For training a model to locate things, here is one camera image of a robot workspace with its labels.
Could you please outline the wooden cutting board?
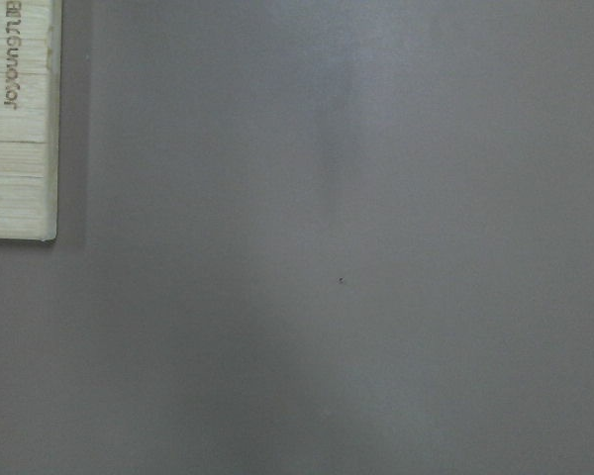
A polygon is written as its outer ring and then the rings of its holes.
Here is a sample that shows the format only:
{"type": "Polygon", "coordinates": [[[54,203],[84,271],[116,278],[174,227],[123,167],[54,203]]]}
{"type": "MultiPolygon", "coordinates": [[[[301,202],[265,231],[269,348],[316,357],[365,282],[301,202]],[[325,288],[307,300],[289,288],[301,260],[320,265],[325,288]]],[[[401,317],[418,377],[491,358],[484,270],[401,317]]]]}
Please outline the wooden cutting board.
{"type": "Polygon", "coordinates": [[[0,1],[0,238],[57,234],[62,4],[0,1]]]}

